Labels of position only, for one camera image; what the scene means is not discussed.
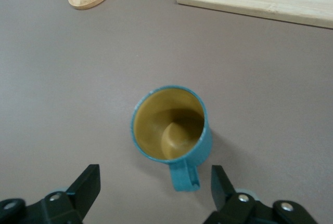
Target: screw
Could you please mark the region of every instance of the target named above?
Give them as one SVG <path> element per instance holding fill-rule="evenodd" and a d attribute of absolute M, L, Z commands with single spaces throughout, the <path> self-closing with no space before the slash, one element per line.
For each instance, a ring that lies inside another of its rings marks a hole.
<path fill-rule="evenodd" d="M 16 202 L 10 202 L 4 206 L 4 210 L 10 209 L 16 205 Z"/>
<path fill-rule="evenodd" d="M 245 195 L 245 194 L 240 194 L 240 195 L 238 196 L 238 199 L 239 199 L 241 202 L 248 202 L 248 201 L 249 201 L 248 196 Z"/>
<path fill-rule="evenodd" d="M 293 211 L 293 207 L 291 206 L 291 204 L 287 203 L 287 202 L 283 202 L 281 203 L 281 207 L 285 210 L 285 211 Z"/>
<path fill-rule="evenodd" d="M 60 194 L 54 194 L 50 197 L 50 201 L 55 201 L 60 198 Z"/>

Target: mug handle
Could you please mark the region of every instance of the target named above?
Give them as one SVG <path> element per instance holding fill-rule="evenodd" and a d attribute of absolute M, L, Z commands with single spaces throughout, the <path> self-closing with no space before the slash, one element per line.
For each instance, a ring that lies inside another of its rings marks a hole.
<path fill-rule="evenodd" d="M 173 187 L 176 191 L 196 191 L 200 181 L 196 166 L 188 166 L 185 159 L 169 164 Z"/>

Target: mug rim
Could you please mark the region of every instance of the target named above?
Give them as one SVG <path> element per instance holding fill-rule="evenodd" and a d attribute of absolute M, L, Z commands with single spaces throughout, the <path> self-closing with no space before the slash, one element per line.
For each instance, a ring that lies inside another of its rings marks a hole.
<path fill-rule="evenodd" d="M 155 158 L 153 156 L 150 156 L 148 155 L 146 152 L 144 152 L 141 147 L 139 146 L 139 144 L 137 143 L 137 140 L 135 138 L 135 135 L 134 135 L 134 119 L 135 119 L 135 116 L 136 116 L 136 113 L 138 111 L 138 109 L 140 108 L 141 104 L 148 98 L 150 97 L 152 94 L 154 93 L 157 93 L 158 91 L 161 91 L 161 90 L 165 90 L 165 89 L 182 89 L 182 90 L 185 90 L 189 93 L 191 93 L 193 96 L 196 97 L 196 99 L 199 101 L 202 109 L 203 109 L 203 116 L 204 116 L 204 120 L 203 120 L 203 129 L 202 129 L 202 133 L 199 137 L 199 140 L 197 141 L 197 143 L 193 146 L 193 148 L 188 151 L 187 153 L 183 154 L 182 156 L 180 157 L 177 157 L 177 158 L 174 158 L 174 159 L 158 159 L 158 158 Z M 208 114 L 207 114 L 207 110 L 206 110 L 206 107 L 205 105 L 203 104 L 203 101 L 201 100 L 201 98 L 194 92 L 192 91 L 191 89 L 187 88 L 187 87 L 184 87 L 184 86 L 181 86 L 181 85 L 165 85 L 165 86 L 161 86 L 159 88 L 156 88 L 154 90 L 151 90 L 147 95 L 145 95 L 135 106 L 134 108 L 134 112 L 132 114 L 132 120 L 131 120 L 131 135 L 132 135 L 132 140 L 136 146 L 136 148 L 144 155 L 146 156 L 147 158 L 155 161 L 155 162 L 160 162 L 160 163 L 165 163 L 165 164 L 171 164 L 171 163 L 177 163 L 183 159 L 186 159 L 188 156 L 190 156 L 196 149 L 197 146 L 199 146 L 202 142 L 203 142 L 203 137 L 205 136 L 206 132 L 207 132 L 207 127 L 208 127 Z"/>

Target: mug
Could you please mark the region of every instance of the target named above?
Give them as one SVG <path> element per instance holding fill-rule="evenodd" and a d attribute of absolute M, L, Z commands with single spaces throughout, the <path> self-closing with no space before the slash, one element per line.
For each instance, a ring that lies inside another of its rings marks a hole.
<path fill-rule="evenodd" d="M 176 191 L 200 188 L 197 166 L 209 156 L 212 134 L 197 94 L 177 85 L 152 90 L 135 107 L 131 133 L 144 156 L 169 165 Z"/>

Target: cup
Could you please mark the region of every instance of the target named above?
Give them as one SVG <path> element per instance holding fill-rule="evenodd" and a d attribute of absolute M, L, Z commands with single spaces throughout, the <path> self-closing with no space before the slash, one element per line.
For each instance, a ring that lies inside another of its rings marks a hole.
<path fill-rule="evenodd" d="M 135 107 L 131 133 L 144 156 L 169 165 L 176 191 L 200 188 L 197 166 L 209 156 L 212 135 L 197 94 L 177 85 L 152 90 Z"/>

